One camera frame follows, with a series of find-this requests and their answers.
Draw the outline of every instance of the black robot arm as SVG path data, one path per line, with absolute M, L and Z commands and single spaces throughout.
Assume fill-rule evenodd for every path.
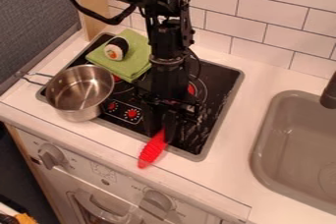
M 190 0 L 118 0 L 129 3 L 130 7 L 112 19 L 82 7 L 76 0 L 70 1 L 84 14 L 109 25 L 118 25 L 135 7 L 140 9 L 146 21 L 152 68 L 144 81 L 136 82 L 136 88 L 149 136 L 164 127 L 168 133 L 166 140 L 172 141 L 178 125 L 183 125 L 187 118 L 196 121 L 200 104 L 188 93 L 188 59 L 197 58 L 189 48 L 194 43 L 195 33 L 190 18 Z

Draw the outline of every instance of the sink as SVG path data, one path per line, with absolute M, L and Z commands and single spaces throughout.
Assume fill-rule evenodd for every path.
M 277 94 L 251 156 L 256 178 L 271 191 L 336 215 L 336 110 L 319 96 Z

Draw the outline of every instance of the cable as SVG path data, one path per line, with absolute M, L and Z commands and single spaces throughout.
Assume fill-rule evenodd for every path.
M 198 56 L 196 56 L 196 54 L 193 52 L 192 49 L 188 49 L 190 54 L 197 60 L 197 63 L 198 63 L 198 71 L 197 71 L 197 75 L 195 76 L 194 80 L 198 80 L 199 79 L 199 76 L 200 76 L 200 73 L 201 73 L 201 63 L 200 63 L 200 60 L 198 58 Z
M 76 0 L 70 0 L 71 3 L 82 13 L 84 13 L 87 16 L 90 16 L 92 18 L 95 18 L 105 24 L 108 25 L 118 25 L 119 23 L 121 23 L 125 18 L 127 18 L 135 9 L 136 9 L 136 5 L 130 5 L 130 7 L 128 7 L 127 9 L 125 9 L 121 14 L 113 17 L 113 18 L 106 18 L 103 17 L 93 11 L 91 11 L 90 9 L 87 9 L 83 6 L 81 6 Z

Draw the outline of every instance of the green cloth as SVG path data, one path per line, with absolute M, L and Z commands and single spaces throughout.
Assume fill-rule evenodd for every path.
M 108 41 L 87 54 L 86 60 L 131 83 L 151 67 L 148 39 L 130 29 L 123 30 L 116 37 L 123 37 L 129 42 L 129 52 L 122 61 L 113 61 L 105 56 L 104 47 Z

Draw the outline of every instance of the stove top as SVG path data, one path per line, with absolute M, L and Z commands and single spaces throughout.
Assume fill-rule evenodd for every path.
M 85 56 L 112 37 L 112 34 L 103 33 L 66 68 L 89 64 Z M 189 85 L 189 93 L 202 102 L 198 123 L 186 122 L 167 148 L 193 161 L 205 158 L 243 79 L 242 73 L 237 70 L 205 61 L 201 61 L 201 65 L 199 79 Z M 194 76 L 197 62 L 191 60 L 191 66 L 191 76 Z M 146 74 L 140 77 L 142 80 L 145 78 Z M 142 123 L 140 101 L 135 97 L 135 85 L 118 77 L 115 77 L 115 81 L 112 94 L 102 104 L 103 113 L 93 121 L 139 140 L 148 140 Z M 43 88 L 37 97 L 45 101 L 44 93 Z

